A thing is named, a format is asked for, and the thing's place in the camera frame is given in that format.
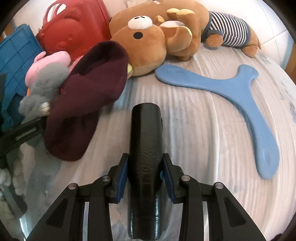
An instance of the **black cylinder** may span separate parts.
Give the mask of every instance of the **black cylinder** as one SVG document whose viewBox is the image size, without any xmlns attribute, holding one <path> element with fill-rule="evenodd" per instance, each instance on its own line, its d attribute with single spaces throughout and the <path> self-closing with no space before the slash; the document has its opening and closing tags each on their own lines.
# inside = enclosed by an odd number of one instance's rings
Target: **black cylinder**
<svg viewBox="0 0 296 241">
<path fill-rule="evenodd" d="M 157 105 L 143 103 L 132 110 L 128 160 L 128 234 L 156 240 L 162 233 L 162 122 Z"/>
</svg>

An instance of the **dark red beanie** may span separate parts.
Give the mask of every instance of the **dark red beanie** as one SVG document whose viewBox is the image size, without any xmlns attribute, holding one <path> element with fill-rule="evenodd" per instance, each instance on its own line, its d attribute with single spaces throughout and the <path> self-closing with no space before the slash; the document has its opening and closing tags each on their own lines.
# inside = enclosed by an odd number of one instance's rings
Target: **dark red beanie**
<svg viewBox="0 0 296 241">
<path fill-rule="evenodd" d="M 53 156 L 79 160 L 96 130 L 99 110 L 116 101 L 126 84 L 128 55 L 114 41 L 95 45 L 74 67 L 51 106 L 45 146 Z"/>
</svg>

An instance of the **red bag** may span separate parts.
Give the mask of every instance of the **red bag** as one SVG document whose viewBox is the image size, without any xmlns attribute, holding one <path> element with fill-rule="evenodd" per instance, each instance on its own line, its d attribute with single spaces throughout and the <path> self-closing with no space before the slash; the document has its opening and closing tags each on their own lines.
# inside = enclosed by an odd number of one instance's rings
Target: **red bag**
<svg viewBox="0 0 296 241">
<path fill-rule="evenodd" d="M 47 22 L 50 9 L 57 4 L 53 19 Z M 62 4 L 66 8 L 57 14 Z M 106 7 L 102 0 L 57 0 L 48 7 L 36 38 L 47 54 L 67 51 L 74 61 L 97 43 L 111 39 Z"/>
</svg>

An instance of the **bear ear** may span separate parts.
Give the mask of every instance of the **bear ear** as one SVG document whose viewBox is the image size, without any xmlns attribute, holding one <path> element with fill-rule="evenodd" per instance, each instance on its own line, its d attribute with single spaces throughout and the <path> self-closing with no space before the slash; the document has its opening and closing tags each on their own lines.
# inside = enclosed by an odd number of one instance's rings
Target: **bear ear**
<svg viewBox="0 0 296 241">
<path fill-rule="evenodd" d="M 36 58 L 34 59 L 34 63 L 36 63 L 38 60 L 42 59 L 45 55 L 46 55 L 46 52 L 45 51 L 43 51 L 40 54 L 38 54 L 36 56 Z"/>
<path fill-rule="evenodd" d="M 65 15 L 65 18 L 71 18 L 76 21 L 81 19 L 81 11 L 79 8 L 75 7 L 69 10 L 69 12 Z"/>
<path fill-rule="evenodd" d="M 156 25 L 156 26 L 160 26 L 162 23 L 164 23 L 165 20 L 163 19 L 162 16 L 160 15 L 157 15 L 155 18 L 154 18 L 154 21 L 153 23 Z"/>
</svg>

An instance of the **striped shirt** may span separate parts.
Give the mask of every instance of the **striped shirt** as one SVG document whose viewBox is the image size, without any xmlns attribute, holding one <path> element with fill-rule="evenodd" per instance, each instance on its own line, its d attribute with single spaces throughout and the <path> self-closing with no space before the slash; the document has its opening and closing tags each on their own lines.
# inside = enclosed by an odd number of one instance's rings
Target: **striped shirt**
<svg viewBox="0 0 296 241">
<path fill-rule="evenodd" d="M 244 47 L 250 41 L 250 27 L 242 19 L 231 14 L 210 12 L 210 21 L 202 34 L 202 41 L 211 34 L 223 37 L 223 45 Z"/>
</svg>

